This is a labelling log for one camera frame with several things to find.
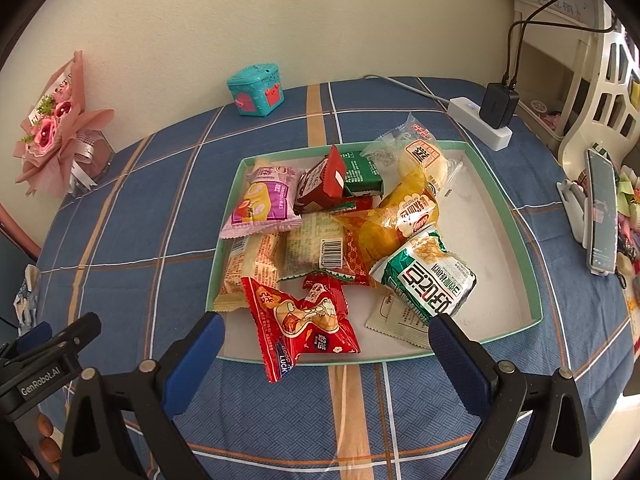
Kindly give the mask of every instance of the red box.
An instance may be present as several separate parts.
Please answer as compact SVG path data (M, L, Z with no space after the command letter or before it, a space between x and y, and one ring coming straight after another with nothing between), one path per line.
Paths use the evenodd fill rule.
M342 198L346 173L338 148L332 146L329 155L302 177L294 211L313 213L332 208Z

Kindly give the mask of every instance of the blue gripper pad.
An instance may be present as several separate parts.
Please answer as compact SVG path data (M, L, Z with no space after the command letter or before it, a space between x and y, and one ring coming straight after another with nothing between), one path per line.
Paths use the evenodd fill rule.
M469 341L455 322L445 316L436 316L429 323L429 344L465 409L484 420L491 409L492 388L485 375L489 370L483 372L481 365L488 362L482 359L482 363L476 364L472 355L477 358L479 351L491 364L494 361L480 344Z
M190 340L188 348L180 348L182 358L164 381L162 407L169 418L187 410L205 374L211 368L213 359L218 355L225 341L225 322L222 316L207 312L190 334L176 343L189 343Z
M16 341L18 355L26 354L36 348L36 346L46 343L52 336L53 332L49 323L43 322L37 324Z

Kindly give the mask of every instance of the table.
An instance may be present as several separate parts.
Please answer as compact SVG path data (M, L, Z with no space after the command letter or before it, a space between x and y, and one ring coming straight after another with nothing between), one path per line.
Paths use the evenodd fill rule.
M454 79L400 78L442 97L480 102L483 88ZM510 145L492 152L432 100L381 80L286 91L266 118L232 106L169 126L119 152L92 192L60 208L38 266L40 317L55 331L83 312L102 335L81 355L110 374L159 357L205 308L222 211L246 156L371 140L411 112L438 139L474 145L500 181L534 264L544 319L486 345L496 360L548 374L574 370L593 438L633 365L632 338L615 276L591 275L573 240L556 182L563 172L517 117ZM65 388L41 403L58 428ZM503 478L528 416L516 425L494 476ZM216 360L187 413L175 419L212 478L436 479L478 424L434 357L299 367L279 384L261 365ZM130 435L149 474L161 478L135 420Z

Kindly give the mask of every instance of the pink rose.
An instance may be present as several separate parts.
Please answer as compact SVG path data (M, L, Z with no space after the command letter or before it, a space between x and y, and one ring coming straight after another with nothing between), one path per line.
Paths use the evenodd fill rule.
M56 109L53 112L53 114L60 118L62 117L64 114L68 113L69 110L71 110L71 101L63 101L61 103L58 103L56 105Z
M45 153L53 145L57 128L58 125L54 119L42 120L36 136L33 139L33 144L38 152Z
M69 83L65 83L63 87L56 88L53 92L53 98L57 103L69 101L69 99L71 99L71 85Z

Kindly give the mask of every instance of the tray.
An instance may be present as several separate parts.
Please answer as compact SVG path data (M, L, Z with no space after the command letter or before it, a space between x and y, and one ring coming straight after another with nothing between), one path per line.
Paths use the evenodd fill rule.
M342 152L364 149L368 142L337 145ZM440 141L448 158L461 160L463 170L456 176L449 193L438 196L438 230L449 251L463 259L478 276L478 284L454 316L472 340L489 342L526 330L542 320L540 294L529 254L520 231L502 196L497 182L474 151L461 141ZM330 146L301 148L263 155L272 162L311 168L329 152ZM240 162L226 203L228 218L246 189L245 175L256 157ZM218 240L213 259L206 310L220 290L226 256L233 240ZM282 290L302 298L302 279L281 282ZM348 285L343 288L349 303L349 317L362 352L360 354L302 354L300 365L364 364L412 359L432 355L421 348L365 327L374 308L383 308L389 292L381 288ZM222 359L262 363L254 320L248 308L222 313L226 324L225 343L218 354Z

